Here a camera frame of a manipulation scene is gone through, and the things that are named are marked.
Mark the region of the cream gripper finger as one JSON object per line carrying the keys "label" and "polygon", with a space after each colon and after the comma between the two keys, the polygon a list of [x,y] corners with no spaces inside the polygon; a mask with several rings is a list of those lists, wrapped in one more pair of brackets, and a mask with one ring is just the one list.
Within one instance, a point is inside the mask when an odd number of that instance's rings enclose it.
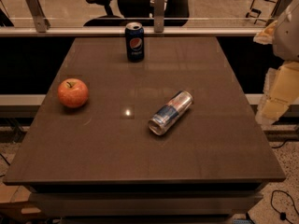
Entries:
{"label": "cream gripper finger", "polygon": [[261,32],[253,37],[253,41],[262,45],[272,44],[277,23],[277,21],[271,22]]}
{"label": "cream gripper finger", "polygon": [[299,62],[284,62],[278,69],[269,68],[265,75],[256,121],[261,125],[273,124],[298,97]]}

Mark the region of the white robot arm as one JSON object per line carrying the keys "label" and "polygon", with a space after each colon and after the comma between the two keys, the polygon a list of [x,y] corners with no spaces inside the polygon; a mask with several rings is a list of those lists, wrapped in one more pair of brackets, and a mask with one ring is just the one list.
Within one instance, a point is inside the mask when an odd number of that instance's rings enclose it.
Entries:
{"label": "white robot arm", "polygon": [[279,17],[254,36],[259,44],[271,44],[274,55],[283,60],[278,68],[269,68],[256,121],[271,125],[278,121],[299,97],[299,0],[292,0]]}

